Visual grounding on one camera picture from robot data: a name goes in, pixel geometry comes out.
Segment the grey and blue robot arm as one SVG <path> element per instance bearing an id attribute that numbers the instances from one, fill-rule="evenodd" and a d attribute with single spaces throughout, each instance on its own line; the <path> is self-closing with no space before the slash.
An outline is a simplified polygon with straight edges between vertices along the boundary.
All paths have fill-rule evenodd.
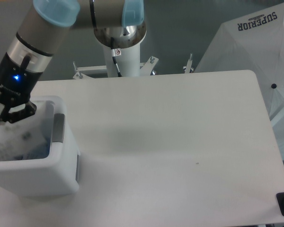
<path id="1" fill-rule="evenodd" d="M 108 48 L 118 77 L 120 56 L 146 35 L 142 0 L 35 0 L 0 62 L 0 123 L 36 113 L 31 92 L 72 28 L 90 27 Z"/>

